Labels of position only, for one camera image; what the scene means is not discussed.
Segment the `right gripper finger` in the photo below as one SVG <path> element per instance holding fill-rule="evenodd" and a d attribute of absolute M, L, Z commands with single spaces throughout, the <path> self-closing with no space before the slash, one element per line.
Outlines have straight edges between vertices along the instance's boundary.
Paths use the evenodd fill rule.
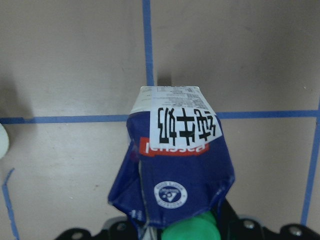
<path fill-rule="evenodd" d="M 227 199 L 218 204 L 217 224 L 222 240 L 243 240 L 242 221 Z"/>

